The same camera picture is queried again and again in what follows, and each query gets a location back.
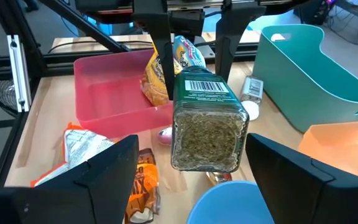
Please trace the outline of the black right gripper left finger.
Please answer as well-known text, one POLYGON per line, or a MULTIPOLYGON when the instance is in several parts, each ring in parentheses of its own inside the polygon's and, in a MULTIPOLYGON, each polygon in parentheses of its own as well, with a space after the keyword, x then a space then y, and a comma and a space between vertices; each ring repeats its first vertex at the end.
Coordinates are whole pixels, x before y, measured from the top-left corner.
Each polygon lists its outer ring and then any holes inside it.
POLYGON ((138 153, 129 135, 34 188, 0 188, 0 224, 121 224, 138 153))

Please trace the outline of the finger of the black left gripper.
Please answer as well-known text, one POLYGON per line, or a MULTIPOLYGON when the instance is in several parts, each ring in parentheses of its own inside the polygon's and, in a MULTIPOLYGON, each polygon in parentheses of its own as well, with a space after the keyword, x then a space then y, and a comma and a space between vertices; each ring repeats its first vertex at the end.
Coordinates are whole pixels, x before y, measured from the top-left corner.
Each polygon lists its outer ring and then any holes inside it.
POLYGON ((168 97, 172 100, 175 73, 173 69, 173 54, 168 14, 164 11, 157 10, 157 8, 136 9, 134 7, 133 10, 134 19, 146 25, 148 33, 156 46, 162 64, 168 97))
POLYGON ((215 71, 228 81, 241 37, 250 22, 265 14, 265 6, 231 6, 216 24, 215 71))

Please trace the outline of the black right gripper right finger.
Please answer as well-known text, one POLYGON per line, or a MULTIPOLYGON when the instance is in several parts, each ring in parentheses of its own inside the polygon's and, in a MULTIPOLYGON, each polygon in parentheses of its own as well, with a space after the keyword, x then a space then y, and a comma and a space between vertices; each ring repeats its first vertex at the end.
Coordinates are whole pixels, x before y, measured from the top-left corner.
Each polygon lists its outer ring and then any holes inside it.
POLYGON ((247 158, 275 224, 358 224, 358 176, 256 133, 247 158))

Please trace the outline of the yellow ramen packet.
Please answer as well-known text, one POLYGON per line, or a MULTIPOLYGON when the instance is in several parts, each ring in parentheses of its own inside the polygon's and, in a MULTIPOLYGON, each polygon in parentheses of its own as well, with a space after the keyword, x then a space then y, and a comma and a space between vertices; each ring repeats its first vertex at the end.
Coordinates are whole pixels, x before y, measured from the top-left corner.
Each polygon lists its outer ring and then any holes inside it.
POLYGON ((154 106, 165 105, 169 101, 165 85, 164 72, 156 47, 144 70, 140 88, 146 98, 154 106))

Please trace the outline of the clear spice jar white cap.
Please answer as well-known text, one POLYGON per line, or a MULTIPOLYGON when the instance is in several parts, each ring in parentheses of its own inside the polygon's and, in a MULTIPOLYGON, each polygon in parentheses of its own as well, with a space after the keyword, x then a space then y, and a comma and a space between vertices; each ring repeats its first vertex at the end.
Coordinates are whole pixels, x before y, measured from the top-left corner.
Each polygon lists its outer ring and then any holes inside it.
POLYGON ((240 102, 249 115, 251 121, 260 114, 260 104, 263 97, 264 82, 253 76, 246 76, 240 94, 240 102))

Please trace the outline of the orange brown cocoa packet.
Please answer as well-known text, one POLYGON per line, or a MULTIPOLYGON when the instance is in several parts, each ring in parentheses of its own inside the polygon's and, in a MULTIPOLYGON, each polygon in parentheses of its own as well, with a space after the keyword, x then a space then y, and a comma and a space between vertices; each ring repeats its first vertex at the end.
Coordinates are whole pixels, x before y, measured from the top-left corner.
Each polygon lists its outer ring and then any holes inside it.
POLYGON ((124 217, 125 224, 148 224, 160 213, 159 174, 151 148, 139 151, 133 188, 124 217))

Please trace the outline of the green plastic bin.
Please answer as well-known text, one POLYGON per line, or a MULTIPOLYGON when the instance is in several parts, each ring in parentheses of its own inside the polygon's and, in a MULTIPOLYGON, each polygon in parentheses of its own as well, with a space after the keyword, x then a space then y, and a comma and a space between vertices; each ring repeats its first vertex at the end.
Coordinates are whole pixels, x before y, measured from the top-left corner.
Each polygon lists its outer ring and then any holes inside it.
POLYGON ((307 24, 264 27, 253 76, 288 122, 304 133, 314 124, 358 121, 358 78, 321 50, 324 31, 307 24))

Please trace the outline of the green labelled herb jar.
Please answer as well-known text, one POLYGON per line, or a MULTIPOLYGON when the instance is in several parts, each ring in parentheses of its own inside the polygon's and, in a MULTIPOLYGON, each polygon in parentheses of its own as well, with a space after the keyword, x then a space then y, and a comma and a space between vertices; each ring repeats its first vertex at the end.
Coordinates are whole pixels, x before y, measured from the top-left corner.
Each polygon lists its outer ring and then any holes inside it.
POLYGON ((180 171, 234 172, 249 115, 227 83, 192 66, 175 77, 171 165, 180 171))

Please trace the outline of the white orange ramen packet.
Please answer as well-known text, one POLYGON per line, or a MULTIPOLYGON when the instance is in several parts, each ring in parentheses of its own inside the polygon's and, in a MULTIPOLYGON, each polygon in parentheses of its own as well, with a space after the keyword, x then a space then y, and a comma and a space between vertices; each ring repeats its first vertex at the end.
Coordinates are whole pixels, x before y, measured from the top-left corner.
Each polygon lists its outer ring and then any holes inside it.
POLYGON ((111 147, 113 144, 114 142, 105 136, 84 129, 79 125, 69 123, 63 133, 63 162, 41 175, 38 179, 32 180, 30 186, 36 187, 69 171, 111 147))

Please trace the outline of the orange plastic bin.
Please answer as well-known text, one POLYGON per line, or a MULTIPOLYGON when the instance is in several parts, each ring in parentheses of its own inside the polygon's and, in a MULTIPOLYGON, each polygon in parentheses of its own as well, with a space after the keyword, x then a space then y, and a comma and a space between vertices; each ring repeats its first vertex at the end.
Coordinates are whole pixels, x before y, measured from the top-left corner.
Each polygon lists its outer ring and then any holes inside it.
POLYGON ((358 122, 312 125, 304 133, 298 151, 358 175, 358 122))

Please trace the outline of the pink plastic bin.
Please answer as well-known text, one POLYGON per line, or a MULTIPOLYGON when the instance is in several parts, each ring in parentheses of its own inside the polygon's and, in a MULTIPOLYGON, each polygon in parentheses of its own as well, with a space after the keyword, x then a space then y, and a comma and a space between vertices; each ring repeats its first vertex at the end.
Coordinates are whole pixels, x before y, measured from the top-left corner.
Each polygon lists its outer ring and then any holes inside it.
POLYGON ((171 125, 172 104, 155 107, 140 88, 152 54, 136 50, 75 60, 75 114, 80 126, 117 138, 171 125))

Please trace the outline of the blue bowl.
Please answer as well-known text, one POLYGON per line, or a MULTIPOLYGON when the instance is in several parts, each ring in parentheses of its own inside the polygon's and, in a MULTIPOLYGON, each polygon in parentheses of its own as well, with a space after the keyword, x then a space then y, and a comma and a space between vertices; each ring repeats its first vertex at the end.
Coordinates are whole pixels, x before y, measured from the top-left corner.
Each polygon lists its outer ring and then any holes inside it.
POLYGON ((218 184, 195 203, 186 224, 274 224, 255 183, 235 180, 218 184))

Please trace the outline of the silver aluminium bracket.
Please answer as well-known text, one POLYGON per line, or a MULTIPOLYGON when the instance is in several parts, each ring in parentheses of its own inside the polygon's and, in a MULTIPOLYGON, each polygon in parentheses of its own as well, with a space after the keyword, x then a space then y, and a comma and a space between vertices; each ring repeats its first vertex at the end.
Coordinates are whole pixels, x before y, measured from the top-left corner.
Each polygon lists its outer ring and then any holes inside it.
POLYGON ((32 104, 27 61, 23 43, 18 35, 7 35, 12 78, 18 112, 28 112, 32 104))

